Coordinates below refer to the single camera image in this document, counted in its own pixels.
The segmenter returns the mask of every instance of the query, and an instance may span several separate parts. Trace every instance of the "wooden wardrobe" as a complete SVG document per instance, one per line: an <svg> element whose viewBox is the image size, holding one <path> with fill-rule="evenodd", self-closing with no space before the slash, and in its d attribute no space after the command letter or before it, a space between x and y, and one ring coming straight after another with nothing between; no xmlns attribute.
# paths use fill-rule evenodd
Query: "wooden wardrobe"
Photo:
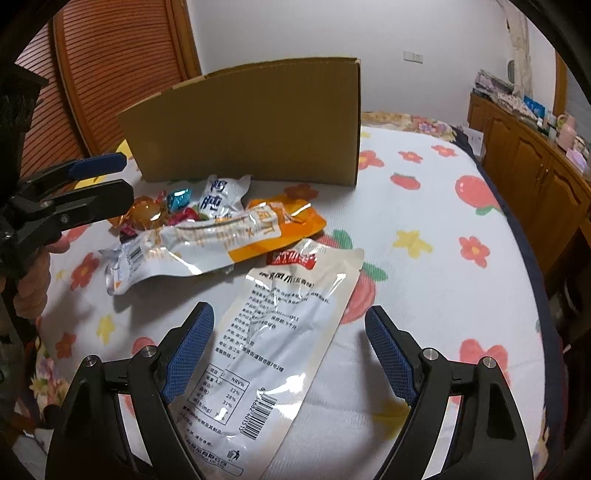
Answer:
<svg viewBox="0 0 591 480"><path fill-rule="evenodd" d="M118 112L201 74L184 0L70 0L17 63L49 80L21 176L113 151Z"/></svg>

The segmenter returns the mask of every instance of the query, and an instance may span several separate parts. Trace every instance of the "blue wrapped candy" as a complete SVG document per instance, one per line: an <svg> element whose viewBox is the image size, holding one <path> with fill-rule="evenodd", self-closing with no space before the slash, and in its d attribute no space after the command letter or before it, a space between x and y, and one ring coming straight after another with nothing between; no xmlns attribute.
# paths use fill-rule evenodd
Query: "blue wrapped candy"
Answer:
<svg viewBox="0 0 591 480"><path fill-rule="evenodd" d="M170 213L178 212L184 209L191 201L191 189L178 190L170 192L166 197L166 205Z"/></svg>

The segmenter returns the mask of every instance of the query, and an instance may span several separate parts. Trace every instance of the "red label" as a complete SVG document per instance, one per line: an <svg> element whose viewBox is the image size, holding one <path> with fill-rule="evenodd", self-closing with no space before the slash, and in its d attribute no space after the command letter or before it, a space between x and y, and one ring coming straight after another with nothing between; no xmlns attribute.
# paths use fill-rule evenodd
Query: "red label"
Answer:
<svg viewBox="0 0 591 480"><path fill-rule="evenodd" d="M292 265L299 264L307 270L312 270L316 265L316 255L300 255L295 250L286 250L273 254L271 259L267 260L269 265Z"/></svg>

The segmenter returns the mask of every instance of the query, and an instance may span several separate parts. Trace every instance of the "barcode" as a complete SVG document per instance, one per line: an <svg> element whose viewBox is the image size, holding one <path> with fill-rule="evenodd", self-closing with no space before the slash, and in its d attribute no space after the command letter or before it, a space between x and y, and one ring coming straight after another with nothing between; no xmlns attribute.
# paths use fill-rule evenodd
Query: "barcode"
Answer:
<svg viewBox="0 0 591 480"><path fill-rule="evenodd" d="M242 422L240 431L250 439L256 440L276 403L276 398L263 393L253 403L250 413Z"/></svg>
<svg viewBox="0 0 591 480"><path fill-rule="evenodd" d="M134 249L128 253L127 258L129 259L130 273L134 273L144 260L144 254L142 253L140 242L137 242L137 245L134 246Z"/></svg>

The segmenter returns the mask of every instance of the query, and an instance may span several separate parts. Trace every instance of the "finger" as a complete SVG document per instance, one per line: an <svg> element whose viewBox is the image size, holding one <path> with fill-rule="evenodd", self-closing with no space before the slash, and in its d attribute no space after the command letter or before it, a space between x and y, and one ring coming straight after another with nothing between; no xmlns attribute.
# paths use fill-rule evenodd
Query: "finger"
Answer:
<svg viewBox="0 0 591 480"><path fill-rule="evenodd" d="M62 236L56 243L48 245L46 248L51 254L63 254L70 248L70 241Z"/></svg>
<svg viewBox="0 0 591 480"><path fill-rule="evenodd" d="M23 297L22 295L18 294L14 297L14 307L17 308L18 306L21 309L26 309L29 305L38 304L45 294L47 294L47 289L49 288L50 283L51 274L47 272L43 283L39 284L30 295Z"/></svg>
<svg viewBox="0 0 591 480"><path fill-rule="evenodd" d="M45 309L45 305L47 305L47 295L43 295L41 300L35 305L27 305L23 309L18 309L15 305L14 309L19 317L35 320L39 315L43 313Z"/></svg>
<svg viewBox="0 0 591 480"><path fill-rule="evenodd" d="M22 297L28 297L36 289L38 289L47 278L49 271L49 252L45 248L41 248L39 256L35 259L33 266L17 284L18 294Z"/></svg>

